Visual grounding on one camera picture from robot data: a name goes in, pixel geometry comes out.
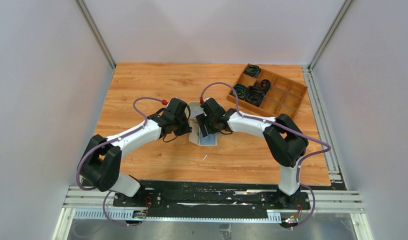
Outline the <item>white leather card holder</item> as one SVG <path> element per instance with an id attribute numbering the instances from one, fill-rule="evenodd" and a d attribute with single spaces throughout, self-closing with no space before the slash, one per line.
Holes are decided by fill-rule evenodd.
<path id="1" fill-rule="evenodd" d="M 191 133 L 189 133 L 188 140 L 197 146 L 201 147 L 215 147 L 218 145 L 217 134 L 209 134 L 203 136 L 199 125 L 197 123 L 191 123 Z"/>

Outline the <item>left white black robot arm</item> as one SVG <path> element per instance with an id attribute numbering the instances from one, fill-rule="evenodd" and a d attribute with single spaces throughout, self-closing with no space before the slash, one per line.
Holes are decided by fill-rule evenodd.
<path id="1" fill-rule="evenodd" d="M 176 137 L 189 134 L 190 106 L 179 98 L 159 100 L 163 108 L 121 133 L 103 137 L 99 134 L 90 138 L 84 154 L 76 168 L 76 183 L 84 191 L 116 192 L 125 195 L 132 206 L 141 206 L 145 193 L 141 183 L 133 176 L 121 173 L 124 157 L 139 147 L 169 134 Z"/>

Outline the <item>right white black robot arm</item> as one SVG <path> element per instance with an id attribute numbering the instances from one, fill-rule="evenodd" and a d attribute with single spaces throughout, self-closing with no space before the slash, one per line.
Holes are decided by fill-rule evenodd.
<path id="1" fill-rule="evenodd" d="M 278 117 L 260 118 L 235 108 L 225 110 L 212 97 L 201 99 L 200 108 L 203 113 L 197 115 L 196 120 L 204 137 L 225 131 L 245 133 L 266 141 L 272 157 L 280 165 L 278 204 L 284 209 L 293 207 L 301 191 L 298 162 L 309 145 L 294 121 L 284 113 Z"/>

